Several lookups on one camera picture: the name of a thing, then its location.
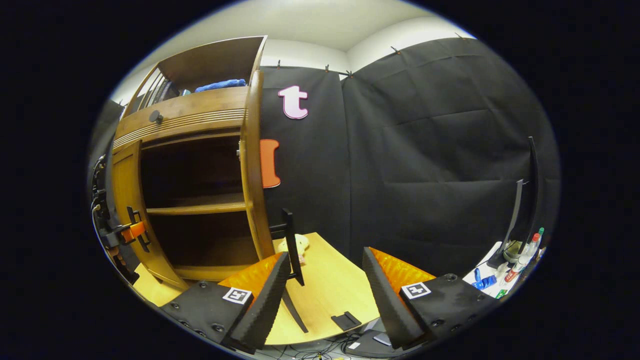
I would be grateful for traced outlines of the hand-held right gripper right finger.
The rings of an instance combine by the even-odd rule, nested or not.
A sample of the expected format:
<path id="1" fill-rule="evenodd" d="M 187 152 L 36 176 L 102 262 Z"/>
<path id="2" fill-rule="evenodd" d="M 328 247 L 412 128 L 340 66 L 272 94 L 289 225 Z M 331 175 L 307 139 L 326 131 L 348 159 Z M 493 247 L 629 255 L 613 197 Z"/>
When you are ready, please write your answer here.
<path id="1" fill-rule="evenodd" d="M 433 276 L 372 247 L 363 249 L 362 267 L 394 349 L 441 342 L 500 304 L 461 276 Z"/>

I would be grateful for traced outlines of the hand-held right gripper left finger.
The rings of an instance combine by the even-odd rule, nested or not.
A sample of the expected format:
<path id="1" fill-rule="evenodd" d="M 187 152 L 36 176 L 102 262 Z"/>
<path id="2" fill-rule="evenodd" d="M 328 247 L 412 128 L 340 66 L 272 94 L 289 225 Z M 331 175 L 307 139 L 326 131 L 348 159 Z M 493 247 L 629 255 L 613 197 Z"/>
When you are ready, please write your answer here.
<path id="1" fill-rule="evenodd" d="M 254 353 L 274 326 L 290 272 L 290 255 L 281 251 L 222 281 L 201 280 L 161 309 L 208 341 Z"/>

